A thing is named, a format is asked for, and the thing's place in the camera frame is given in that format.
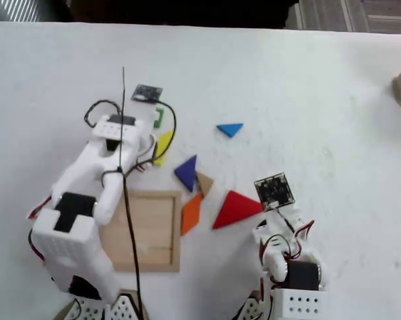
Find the wooden tray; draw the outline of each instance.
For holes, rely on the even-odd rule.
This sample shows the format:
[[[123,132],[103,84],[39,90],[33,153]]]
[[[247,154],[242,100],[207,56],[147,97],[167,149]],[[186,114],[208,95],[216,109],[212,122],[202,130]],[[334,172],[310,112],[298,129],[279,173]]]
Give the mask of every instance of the wooden tray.
[[[140,271],[180,269],[181,193],[129,191]],[[134,258],[123,197],[111,222],[100,232],[101,244],[116,271],[134,271]]]

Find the tan triangle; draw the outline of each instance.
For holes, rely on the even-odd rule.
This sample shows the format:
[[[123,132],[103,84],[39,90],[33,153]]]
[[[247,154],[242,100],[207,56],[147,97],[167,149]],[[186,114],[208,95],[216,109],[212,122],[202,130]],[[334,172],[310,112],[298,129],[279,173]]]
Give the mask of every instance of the tan triangle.
[[[206,197],[209,189],[211,189],[211,186],[214,183],[214,180],[200,173],[199,171],[196,171],[196,179],[198,181],[200,191],[203,193],[203,196]]]

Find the dark blue triangle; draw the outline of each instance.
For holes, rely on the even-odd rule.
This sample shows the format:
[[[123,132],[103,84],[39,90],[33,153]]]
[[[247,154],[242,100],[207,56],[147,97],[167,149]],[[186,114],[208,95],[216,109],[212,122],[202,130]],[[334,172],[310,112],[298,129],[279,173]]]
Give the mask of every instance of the dark blue triangle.
[[[232,123],[230,125],[217,125],[216,127],[228,137],[233,138],[242,126],[243,123]]]
[[[196,155],[174,170],[175,175],[190,192],[193,192],[193,185],[195,184],[195,167]]]

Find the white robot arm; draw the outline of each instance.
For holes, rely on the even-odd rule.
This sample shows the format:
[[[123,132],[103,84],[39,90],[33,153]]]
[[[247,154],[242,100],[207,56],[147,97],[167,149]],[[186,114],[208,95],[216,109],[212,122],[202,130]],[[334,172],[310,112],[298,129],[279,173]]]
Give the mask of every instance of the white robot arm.
[[[253,230],[262,265],[260,291],[253,291],[233,320],[327,319],[328,269],[307,240],[314,221],[304,223],[294,208],[283,173],[255,184],[266,211]]]
[[[121,164],[127,172],[140,148],[149,146],[143,120],[120,115],[104,115],[77,160],[52,187],[54,209],[44,208],[35,221],[31,240],[61,291],[103,303],[113,303],[120,287],[110,259],[103,251],[99,226],[112,218],[123,192]],[[98,199],[70,193],[78,182],[101,180],[104,189]]]

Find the gray carpet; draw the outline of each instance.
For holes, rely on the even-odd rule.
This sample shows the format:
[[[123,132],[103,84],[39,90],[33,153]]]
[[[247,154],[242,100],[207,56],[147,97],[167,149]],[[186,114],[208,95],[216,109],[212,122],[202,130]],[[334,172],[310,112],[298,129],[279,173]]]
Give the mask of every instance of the gray carpet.
[[[401,0],[300,0],[287,29],[401,33]]]

